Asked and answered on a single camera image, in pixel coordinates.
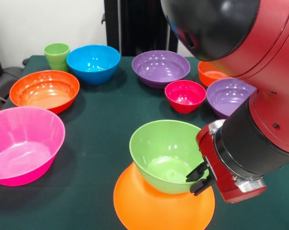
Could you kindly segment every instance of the white wall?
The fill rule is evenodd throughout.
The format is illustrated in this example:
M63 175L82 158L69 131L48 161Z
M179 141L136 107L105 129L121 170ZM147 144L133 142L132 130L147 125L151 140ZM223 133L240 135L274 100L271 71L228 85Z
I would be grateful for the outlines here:
M0 0L2 66L22 66L23 59L43 55L52 42L65 42L71 50L106 44L103 13L104 0ZM178 52L191 56L182 44Z
M193 55L184 47L181 42L178 42L178 53L185 57L193 57Z

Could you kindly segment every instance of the green bowl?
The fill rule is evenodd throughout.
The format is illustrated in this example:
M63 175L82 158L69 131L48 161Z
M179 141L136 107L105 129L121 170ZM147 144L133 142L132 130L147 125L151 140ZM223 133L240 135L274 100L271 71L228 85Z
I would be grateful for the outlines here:
M159 120L138 128L130 153L140 174L155 189L168 194L189 192L186 176L203 162L196 142L200 128L186 122Z

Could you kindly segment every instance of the pink bowl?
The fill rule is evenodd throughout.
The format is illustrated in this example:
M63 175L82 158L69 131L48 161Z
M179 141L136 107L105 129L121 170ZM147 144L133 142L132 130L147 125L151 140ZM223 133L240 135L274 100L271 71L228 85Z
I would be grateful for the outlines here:
M38 107L0 111L0 184L20 186L41 177L65 139L54 113Z
M166 86L165 94L171 106L179 113L194 111L206 98L206 90L191 80L174 81Z

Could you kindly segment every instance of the dark green table cover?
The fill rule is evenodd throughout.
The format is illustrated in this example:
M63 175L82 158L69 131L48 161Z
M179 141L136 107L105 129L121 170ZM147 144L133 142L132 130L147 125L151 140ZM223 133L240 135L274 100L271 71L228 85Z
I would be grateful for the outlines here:
M118 177L132 163L128 147L132 133L159 119L203 127L217 118L207 102L188 115L175 112L163 91L137 79L132 59L122 57L116 74L104 85L81 84L72 106L59 115L66 139L43 177L21 187L0 185L0 230L124 229L112 195ZM188 60L191 71L186 79L199 81L198 61ZM45 69L49 66L44 56L32 56L23 76ZM12 106L8 100L4 107ZM214 186L216 208L207 229L289 229L289 165L265 176L265 181L266 192L239 204L224 203Z

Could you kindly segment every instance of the plastic bowl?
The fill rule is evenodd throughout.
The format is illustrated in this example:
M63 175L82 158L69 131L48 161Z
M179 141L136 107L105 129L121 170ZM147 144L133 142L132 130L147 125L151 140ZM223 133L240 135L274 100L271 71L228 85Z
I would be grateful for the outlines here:
M198 127L185 122L159 120L133 133L132 159L152 187L167 194L189 192L194 182L186 182L186 176L203 162L196 143L199 131Z
M79 91L79 82L72 74L46 70L19 79L10 90L10 99L16 106L34 106L55 114L66 110Z
M54 113L38 107L0 111L0 184L20 186L41 177L65 138Z
M206 90L190 80L174 81L167 85L165 94L171 106L179 113L191 113L205 100Z
M183 79L190 71L190 63L183 56L166 50L141 53L132 61L139 80L154 89L164 89L169 83Z
M88 45L73 50L67 56L72 72L87 84L107 82L115 73L121 60L120 53L104 45Z
M211 84L207 100L219 118L228 118L254 91L255 87L243 81L228 78Z
M143 179L134 163L119 177L113 202L128 230L204 230L215 209L212 187L196 197L161 193Z
M203 85L209 87L213 82L230 78L210 62L200 61L198 64L199 78Z

